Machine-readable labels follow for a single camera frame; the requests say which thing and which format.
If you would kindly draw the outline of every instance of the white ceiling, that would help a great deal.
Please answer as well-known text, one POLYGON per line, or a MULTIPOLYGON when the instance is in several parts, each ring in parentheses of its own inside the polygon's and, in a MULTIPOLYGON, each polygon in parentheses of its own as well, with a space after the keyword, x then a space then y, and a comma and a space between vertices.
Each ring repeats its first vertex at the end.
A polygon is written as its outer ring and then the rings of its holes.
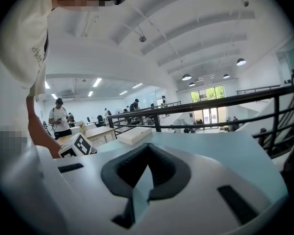
POLYGON ((100 75, 104 80, 94 96, 118 97, 139 82, 163 88, 174 84, 177 90, 185 90, 199 77, 205 84, 221 82, 225 73, 234 78, 292 31, 273 0, 248 1, 248 7, 242 0, 126 0, 97 12, 58 8, 49 17, 49 32, 56 39, 50 40, 54 56, 47 66, 47 77, 54 84, 51 89, 87 92, 93 83, 90 79, 100 75), (147 38, 145 43, 139 41, 140 35, 147 38), (64 41, 66 46, 78 42, 78 47, 71 52, 68 48, 66 64, 61 66, 59 56, 65 53, 57 44, 64 41), (84 58, 82 46, 93 48, 89 51, 93 54, 84 58), (115 54, 99 55, 110 50, 118 51, 115 63, 110 63, 115 54), (70 67, 78 57, 83 57, 79 65, 70 67), (244 67, 236 66, 240 57, 247 60, 244 67), (82 59, 88 59, 85 67, 82 59), (192 80, 181 81, 184 73, 192 80), (83 75, 87 82, 81 82, 83 75))

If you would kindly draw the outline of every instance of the chair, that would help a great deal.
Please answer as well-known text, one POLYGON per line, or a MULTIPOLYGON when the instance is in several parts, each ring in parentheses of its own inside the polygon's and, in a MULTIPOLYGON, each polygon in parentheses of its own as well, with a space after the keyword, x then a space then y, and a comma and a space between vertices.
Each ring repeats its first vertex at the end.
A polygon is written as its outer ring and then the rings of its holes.
POLYGON ((103 120, 102 115, 99 115, 97 117, 97 119, 98 119, 98 126, 97 127, 101 127, 101 126, 105 125, 105 121, 103 120))

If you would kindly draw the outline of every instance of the white t-shirt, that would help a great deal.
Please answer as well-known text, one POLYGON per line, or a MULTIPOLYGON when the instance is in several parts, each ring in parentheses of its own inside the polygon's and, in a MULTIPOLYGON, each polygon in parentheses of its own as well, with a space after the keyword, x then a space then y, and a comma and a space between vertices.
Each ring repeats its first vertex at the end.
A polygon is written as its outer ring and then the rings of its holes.
POLYGON ((51 118, 62 119, 61 123, 54 124, 55 132, 66 131, 70 128, 66 118, 68 116, 69 115, 67 111, 63 107, 61 107, 60 109, 57 109, 55 107, 51 109, 51 111, 49 112, 49 119, 51 118))
POLYGON ((11 116, 8 126, 13 125, 27 135, 26 97, 45 92, 45 43, 51 10, 51 0, 18 0, 0 26, 0 80, 10 88, 0 96, 5 99, 17 96, 7 113, 11 116))

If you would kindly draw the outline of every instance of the ceiling light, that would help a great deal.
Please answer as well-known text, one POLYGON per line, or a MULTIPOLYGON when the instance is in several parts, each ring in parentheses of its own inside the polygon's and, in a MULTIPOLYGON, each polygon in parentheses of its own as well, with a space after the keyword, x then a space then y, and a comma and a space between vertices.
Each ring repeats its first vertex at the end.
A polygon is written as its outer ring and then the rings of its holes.
POLYGON ((142 84, 138 84, 138 85, 135 85, 132 89, 135 89, 135 88, 137 88, 137 87, 139 87, 139 86, 141 86, 142 84))
POLYGON ((50 89, 49 85, 47 84, 47 81, 45 81, 45 88, 50 89))
POLYGON ((237 66, 241 66, 241 65, 244 65, 244 64, 246 64, 246 60, 244 58, 239 58, 237 60, 237 63, 236 63, 237 66))
POLYGON ((100 83, 102 78, 97 78, 96 82, 94 83, 93 87, 97 87, 97 85, 100 83))
POLYGON ((189 75, 189 74, 185 74, 185 75, 182 77, 182 80, 183 80, 183 81, 186 81, 186 80, 190 80, 191 78, 192 78, 191 75, 189 75))

